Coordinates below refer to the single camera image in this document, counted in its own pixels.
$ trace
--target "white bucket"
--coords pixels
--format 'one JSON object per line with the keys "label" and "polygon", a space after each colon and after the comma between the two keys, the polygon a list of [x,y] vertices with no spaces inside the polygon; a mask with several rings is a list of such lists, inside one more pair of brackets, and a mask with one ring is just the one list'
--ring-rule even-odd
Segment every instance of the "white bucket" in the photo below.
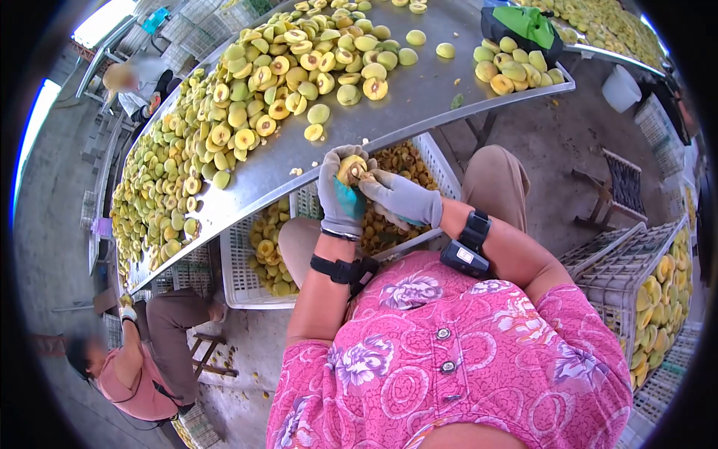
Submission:
{"label": "white bucket", "polygon": [[613,71],[603,83],[604,98],[619,113],[630,108],[630,105],[640,100],[638,84],[622,65],[615,65]]}

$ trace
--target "pink shirt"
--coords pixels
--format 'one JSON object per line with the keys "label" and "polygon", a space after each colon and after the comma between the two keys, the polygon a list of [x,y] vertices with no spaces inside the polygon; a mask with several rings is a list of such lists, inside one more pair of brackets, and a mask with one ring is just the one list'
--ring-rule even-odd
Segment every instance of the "pink shirt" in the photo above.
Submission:
{"label": "pink shirt", "polygon": [[154,388],[152,381],[162,385],[168,393],[172,394],[167,384],[164,383],[159,369],[152,360],[149,349],[143,344],[142,353],[144,355],[144,363],[137,375],[132,390],[127,389],[115,375],[115,357],[120,354],[120,349],[113,349],[107,355],[105,365],[102,367],[100,376],[97,379],[97,385],[104,396],[113,401],[124,401],[134,397],[126,402],[115,404],[117,408],[126,414],[145,421],[157,421],[165,418],[173,417],[177,413],[177,405],[167,396],[158,392]]}
{"label": "pink shirt", "polygon": [[288,347],[266,447],[416,448],[476,422],[529,448],[613,448],[632,404],[616,337],[579,288],[534,307],[510,282],[477,282],[418,251],[353,301],[329,347]]}

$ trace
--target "dark hair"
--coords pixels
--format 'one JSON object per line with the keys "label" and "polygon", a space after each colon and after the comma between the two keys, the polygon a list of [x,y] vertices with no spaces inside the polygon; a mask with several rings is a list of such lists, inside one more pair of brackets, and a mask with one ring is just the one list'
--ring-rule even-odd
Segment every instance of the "dark hair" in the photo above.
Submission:
{"label": "dark hair", "polygon": [[65,339],[67,361],[86,381],[92,379],[92,374],[87,372],[87,368],[90,367],[90,361],[87,359],[89,343],[90,337],[87,335],[74,335]]}

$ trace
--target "person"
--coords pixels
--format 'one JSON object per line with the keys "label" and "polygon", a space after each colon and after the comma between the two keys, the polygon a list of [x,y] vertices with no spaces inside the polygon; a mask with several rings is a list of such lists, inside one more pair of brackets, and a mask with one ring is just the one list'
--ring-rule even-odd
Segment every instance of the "person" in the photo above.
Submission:
{"label": "person", "polygon": [[147,53],[133,55],[126,62],[112,64],[105,70],[102,83],[107,88],[107,98],[117,93],[122,109],[138,123],[132,134],[133,140],[140,135],[159,105],[182,82],[173,76],[160,57]]}
{"label": "person", "polygon": [[140,339],[138,315],[121,308],[123,345],[107,350],[100,338],[68,338],[70,365],[120,410],[145,421],[171,419],[188,412],[197,399],[197,379],[187,346],[187,329],[207,321],[223,322],[227,306],[207,304],[191,288],[153,297],[146,306],[149,341]]}
{"label": "person", "polygon": [[351,154],[368,158],[357,146],[325,157],[321,223],[295,218],[279,234],[301,290],[266,447],[612,448],[633,403],[628,365],[565,268],[526,235],[521,163],[499,146],[479,149],[462,201],[370,170],[358,188],[398,226],[430,224],[458,239],[472,211],[488,214],[482,255],[495,279],[415,251],[348,305],[349,287],[310,258],[354,259],[363,213],[334,179]]}

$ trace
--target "gray pants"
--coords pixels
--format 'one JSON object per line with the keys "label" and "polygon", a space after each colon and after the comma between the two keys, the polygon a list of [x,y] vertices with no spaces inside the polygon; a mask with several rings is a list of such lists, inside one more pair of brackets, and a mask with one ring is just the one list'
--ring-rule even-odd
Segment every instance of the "gray pants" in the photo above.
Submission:
{"label": "gray pants", "polygon": [[191,288],[153,297],[147,304],[147,327],[154,362],[182,405],[197,399],[197,379],[187,345],[187,329],[210,320],[207,302]]}
{"label": "gray pants", "polygon": [[[469,161],[461,186],[461,201],[526,232],[526,196],[531,184],[521,163],[505,148],[488,145]],[[279,248],[292,279],[302,288],[309,261],[322,233],[309,218],[287,221],[279,233]]]}

